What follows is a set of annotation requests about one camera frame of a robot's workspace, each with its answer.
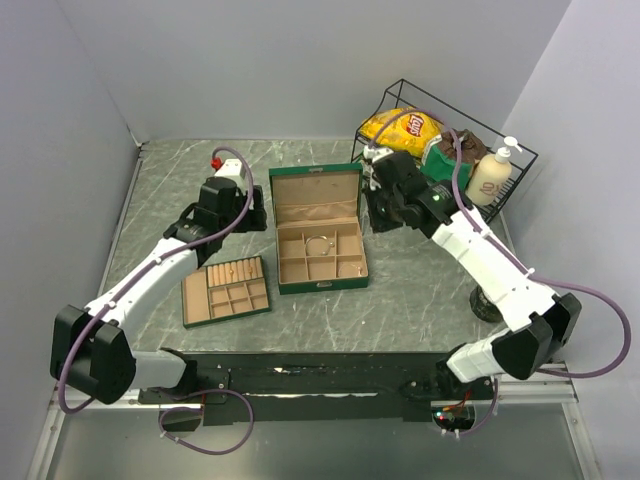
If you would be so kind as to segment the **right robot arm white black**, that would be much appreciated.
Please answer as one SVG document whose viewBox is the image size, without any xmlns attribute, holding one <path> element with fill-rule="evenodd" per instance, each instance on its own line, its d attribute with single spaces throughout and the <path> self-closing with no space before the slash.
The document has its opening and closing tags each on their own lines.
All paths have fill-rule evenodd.
<svg viewBox="0 0 640 480">
<path fill-rule="evenodd" d="M 385 213 L 448 252 L 506 325 L 490 337 L 454 349 L 437 374 L 439 391 L 456 399 L 482 377 L 508 374 L 528 379 L 566 344 L 580 302 L 520 271 L 478 210 L 455 194 L 455 183 L 429 183 L 406 151 L 367 147 L 363 156 L 386 201 Z"/>
</svg>

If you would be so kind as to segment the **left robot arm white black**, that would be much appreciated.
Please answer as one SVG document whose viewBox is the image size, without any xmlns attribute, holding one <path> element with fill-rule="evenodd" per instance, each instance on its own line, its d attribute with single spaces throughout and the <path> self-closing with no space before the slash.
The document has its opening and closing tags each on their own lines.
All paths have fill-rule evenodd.
<svg viewBox="0 0 640 480">
<path fill-rule="evenodd" d="M 197 363 L 172 349 L 135 351 L 128 336 L 170 291 L 194 273 L 231 233 L 267 227 L 263 189 L 212 176 L 163 233 L 152 252 L 101 297 L 79 308 L 65 306 L 55 317 L 50 373 L 58 381 L 58 403 L 67 414 L 72 387 L 89 401 L 112 404 L 131 389 L 162 389 L 174 401 L 198 389 Z"/>
</svg>

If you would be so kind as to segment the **green jewelry box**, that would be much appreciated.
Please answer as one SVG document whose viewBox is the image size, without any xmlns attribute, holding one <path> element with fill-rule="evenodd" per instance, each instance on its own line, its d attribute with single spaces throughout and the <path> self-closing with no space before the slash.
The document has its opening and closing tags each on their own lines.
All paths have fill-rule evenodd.
<svg viewBox="0 0 640 480">
<path fill-rule="evenodd" d="M 356 163 L 269 170 L 280 294 L 368 286 L 369 272 L 360 221 L 362 180 L 362 166 Z M 335 253 L 307 257 L 304 244 L 312 235 L 334 237 Z M 338 278 L 341 262 L 361 262 L 364 275 Z"/>
</svg>

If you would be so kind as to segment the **silver pearl bangle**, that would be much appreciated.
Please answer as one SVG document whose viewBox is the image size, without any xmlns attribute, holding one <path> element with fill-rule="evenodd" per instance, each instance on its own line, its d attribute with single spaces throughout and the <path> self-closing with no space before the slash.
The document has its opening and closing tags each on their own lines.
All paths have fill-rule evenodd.
<svg viewBox="0 0 640 480">
<path fill-rule="evenodd" d="M 338 265 L 338 278 L 355 278 L 364 275 L 365 268 L 361 262 L 341 262 Z"/>
<path fill-rule="evenodd" d="M 336 240 L 326 235 L 312 235 L 305 240 L 304 252 L 307 257 L 325 257 L 336 251 Z"/>
</svg>

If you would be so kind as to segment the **green jewelry tray insert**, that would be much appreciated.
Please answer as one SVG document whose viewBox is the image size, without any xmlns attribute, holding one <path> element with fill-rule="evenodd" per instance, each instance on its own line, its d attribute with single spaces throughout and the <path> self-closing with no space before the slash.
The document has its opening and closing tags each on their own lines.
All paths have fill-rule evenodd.
<svg viewBox="0 0 640 480">
<path fill-rule="evenodd" d="M 271 310 L 261 256 L 204 266 L 181 285 L 183 326 L 192 329 Z"/>
</svg>

